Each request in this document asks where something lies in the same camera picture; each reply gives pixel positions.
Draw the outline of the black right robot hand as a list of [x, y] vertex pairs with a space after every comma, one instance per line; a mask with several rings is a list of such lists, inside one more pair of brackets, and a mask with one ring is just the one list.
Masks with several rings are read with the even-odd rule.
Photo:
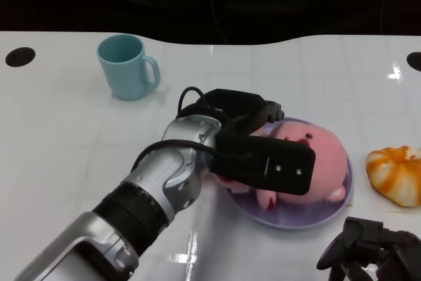
[[365, 271], [370, 264], [377, 266], [378, 280], [419, 280], [420, 238], [382, 222], [347, 217], [316, 267], [330, 269], [329, 280], [371, 280]]

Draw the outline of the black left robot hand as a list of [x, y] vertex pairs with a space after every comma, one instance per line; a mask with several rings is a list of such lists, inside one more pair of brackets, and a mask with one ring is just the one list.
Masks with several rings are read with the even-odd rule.
[[198, 104], [222, 125], [214, 136], [212, 173], [260, 190], [293, 195], [309, 191], [314, 150], [298, 141], [256, 135], [265, 124], [284, 118], [280, 104], [227, 89], [205, 93]]

